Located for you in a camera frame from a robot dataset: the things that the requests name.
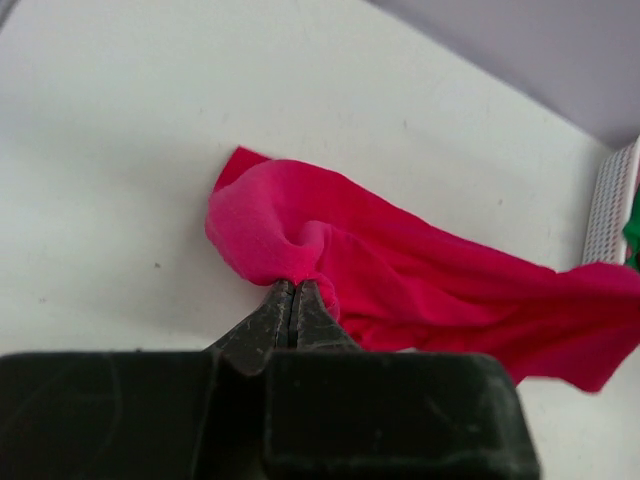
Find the green cloth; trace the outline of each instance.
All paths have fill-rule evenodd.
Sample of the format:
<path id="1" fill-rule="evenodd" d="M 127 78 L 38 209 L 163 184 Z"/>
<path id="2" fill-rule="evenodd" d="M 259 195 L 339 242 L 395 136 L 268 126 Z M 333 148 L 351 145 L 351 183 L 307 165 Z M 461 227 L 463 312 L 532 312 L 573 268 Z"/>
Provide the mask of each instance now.
<path id="1" fill-rule="evenodd" d="M 631 256 L 624 263 L 640 272 L 640 265 L 638 265 L 638 252 L 640 252 L 640 195 L 638 195 L 638 192 L 636 192 L 636 196 L 633 199 L 631 217 L 622 229 L 622 233 L 624 233 L 624 238 L 627 239 L 627 243 L 632 252 Z"/>

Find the white table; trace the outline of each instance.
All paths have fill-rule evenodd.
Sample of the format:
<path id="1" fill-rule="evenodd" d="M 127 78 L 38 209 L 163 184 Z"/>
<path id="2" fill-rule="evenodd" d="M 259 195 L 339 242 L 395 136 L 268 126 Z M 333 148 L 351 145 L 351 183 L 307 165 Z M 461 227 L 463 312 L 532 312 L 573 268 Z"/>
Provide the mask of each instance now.
<path id="1" fill-rule="evenodd" d="M 608 150 L 364 2 L 22 0 L 0 35 L 0 351 L 194 349 L 249 313 L 203 234 L 235 145 L 558 269 Z M 636 479 L 640 356 L 520 387 L 552 480 Z"/>

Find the gray wall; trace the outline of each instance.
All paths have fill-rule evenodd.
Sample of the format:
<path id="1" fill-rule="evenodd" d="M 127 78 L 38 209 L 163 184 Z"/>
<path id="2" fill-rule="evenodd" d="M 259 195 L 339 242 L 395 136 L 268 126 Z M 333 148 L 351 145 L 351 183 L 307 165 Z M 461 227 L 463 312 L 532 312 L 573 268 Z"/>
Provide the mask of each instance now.
<path id="1" fill-rule="evenodd" d="M 370 0 L 611 146 L 640 134 L 640 0 Z"/>

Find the pink fabric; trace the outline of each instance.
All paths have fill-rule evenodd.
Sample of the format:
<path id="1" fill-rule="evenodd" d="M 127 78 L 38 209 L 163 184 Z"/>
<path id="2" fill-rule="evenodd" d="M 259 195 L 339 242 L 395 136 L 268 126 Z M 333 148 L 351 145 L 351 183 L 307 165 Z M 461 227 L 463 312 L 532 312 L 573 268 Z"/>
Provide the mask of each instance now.
<path id="1" fill-rule="evenodd" d="M 239 148 L 209 199 L 209 239 L 242 277 L 314 279 L 365 349 L 484 352 L 516 382 L 595 392 L 640 342 L 640 275 L 567 273 L 450 235 L 344 176 Z"/>

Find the laundry basket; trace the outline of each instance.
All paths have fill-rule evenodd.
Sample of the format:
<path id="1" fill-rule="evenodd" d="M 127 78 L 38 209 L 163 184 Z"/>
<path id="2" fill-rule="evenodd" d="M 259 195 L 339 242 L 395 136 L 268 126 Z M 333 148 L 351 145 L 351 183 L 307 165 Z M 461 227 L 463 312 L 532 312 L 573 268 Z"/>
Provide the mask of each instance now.
<path id="1" fill-rule="evenodd" d="M 627 242 L 622 229 L 631 217 L 631 207 L 638 187 L 640 138 L 618 150 L 600 167 L 591 202 L 587 238 L 582 263 L 623 264 Z"/>

